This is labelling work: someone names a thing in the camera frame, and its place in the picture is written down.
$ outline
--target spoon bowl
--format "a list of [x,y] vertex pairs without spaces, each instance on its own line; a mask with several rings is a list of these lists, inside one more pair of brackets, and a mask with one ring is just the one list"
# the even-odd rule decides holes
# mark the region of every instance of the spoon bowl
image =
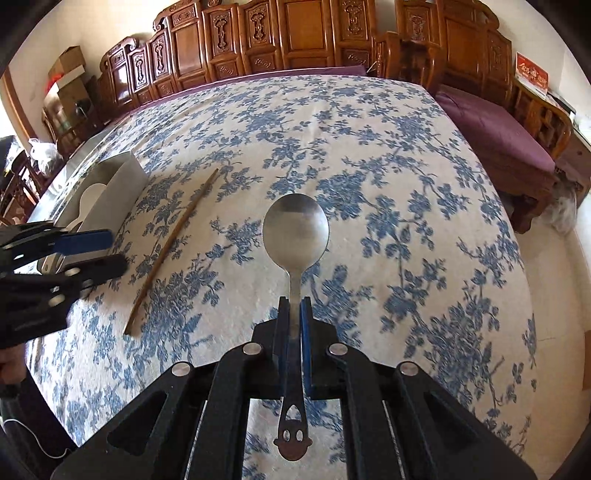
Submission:
[[278,199],[265,215],[262,238],[271,257],[288,272],[302,274],[324,253],[329,221],[314,199],[292,193]]

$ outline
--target wooden furniture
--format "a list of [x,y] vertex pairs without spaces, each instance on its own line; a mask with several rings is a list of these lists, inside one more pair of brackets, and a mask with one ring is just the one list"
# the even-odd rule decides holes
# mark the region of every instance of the wooden furniture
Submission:
[[577,207],[591,189],[591,144],[573,128],[573,134],[562,154],[556,159],[556,174],[571,184],[577,194]]
[[374,37],[372,64],[377,76],[422,85],[433,96],[444,73],[443,50],[430,41],[402,40],[397,33]]
[[97,108],[92,108],[86,118],[65,131],[58,131],[52,121],[50,113],[44,108],[41,112],[41,123],[49,133],[51,141],[57,145],[57,149],[64,159],[70,158],[74,152],[88,139],[103,130],[105,124],[100,118]]
[[[425,41],[397,45],[396,61],[384,57],[386,38],[374,39],[374,0],[252,0],[244,5],[209,0],[207,7],[181,0],[162,10],[153,27],[149,40],[126,37],[103,56],[98,79],[102,120],[230,77],[350,65],[375,71],[377,45],[382,45],[378,76],[412,78],[433,90],[438,75],[432,70],[442,58],[440,47]],[[393,54],[399,39],[396,34],[388,38]],[[415,51],[417,59],[411,59]],[[405,69],[398,65],[403,59],[409,62]]]
[[27,182],[28,169],[17,168],[17,171],[7,172],[7,186],[0,193],[0,216],[11,223],[15,219],[25,223],[39,202],[39,196]]
[[[404,38],[443,48],[443,84],[502,106],[552,160],[559,158],[569,143],[570,119],[514,79],[511,41],[498,32],[490,8],[478,0],[397,0],[396,11]],[[490,149],[475,153],[497,190],[516,197],[511,223],[517,232],[527,231],[551,202],[555,175]]]
[[10,165],[10,170],[16,176],[21,177],[29,186],[33,186],[37,198],[47,190],[47,179],[36,171],[31,164],[31,159],[25,150],[22,150]]

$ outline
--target wooden armrest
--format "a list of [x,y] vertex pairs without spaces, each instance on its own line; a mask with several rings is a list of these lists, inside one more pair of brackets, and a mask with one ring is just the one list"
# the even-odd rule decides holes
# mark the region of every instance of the wooden armrest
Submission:
[[372,62],[377,76],[422,85],[435,95],[445,71],[445,55],[436,43],[402,40],[397,33],[386,32],[374,37]]
[[445,53],[436,43],[402,40],[401,80],[418,83],[435,96],[445,72]]
[[398,80],[400,77],[400,37],[395,32],[386,32],[372,37],[372,64],[376,76],[381,79]]
[[561,108],[552,105],[513,80],[507,111],[556,160],[569,143],[573,124]]

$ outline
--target white wall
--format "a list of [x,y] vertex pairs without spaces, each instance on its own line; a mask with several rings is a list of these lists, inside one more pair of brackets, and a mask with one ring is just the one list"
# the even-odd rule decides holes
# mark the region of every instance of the white wall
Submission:
[[[396,30],[395,0],[375,0],[379,31]],[[18,97],[41,138],[47,72],[66,48],[80,45],[91,74],[99,74],[103,54],[130,34],[151,34],[154,17],[174,0],[62,0],[33,30],[12,59]],[[499,17],[500,32],[546,70],[550,87],[591,115],[591,86],[554,28],[526,0],[485,0]]]
[[558,90],[566,44],[548,21],[525,0],[484,0],[499,17],[499,32],[519,52],[548,72],[550,88]]
[[47,72],[59,54],[80,45],[86,70],[99,75],[104,53],[130,34],[151,35],[154,17],[174,0],[62,0],[39,24],[10,62],[12,81],[35,132],[41,123]]

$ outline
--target spoon handle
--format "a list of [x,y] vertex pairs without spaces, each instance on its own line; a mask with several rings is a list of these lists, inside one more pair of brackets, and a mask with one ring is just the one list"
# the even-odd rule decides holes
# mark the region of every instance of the spoon handle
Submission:
[[[293,317],[291,316],[292,306],[293,302],[290,299],[290,327],[294,323]],[[292,407],[297,408],[300,413],[299,419],[296,415],[293,415],[290,419],[287,418],[287,414],[288,412],[290,413]],[[308,420],[306,418],[304,392],[301,384],[301,346],[299,332],[297,338],[293,339],[290,337],[287,345],[283,403],[279,416],[277,438],[273,443],[277,445],[281,456],[291,462],[302,458],[306,454],[308,447],[312,445],[312,440],[308,437]]]
[[289,272],[290,276],[290,340],[300,342],[301,273]]

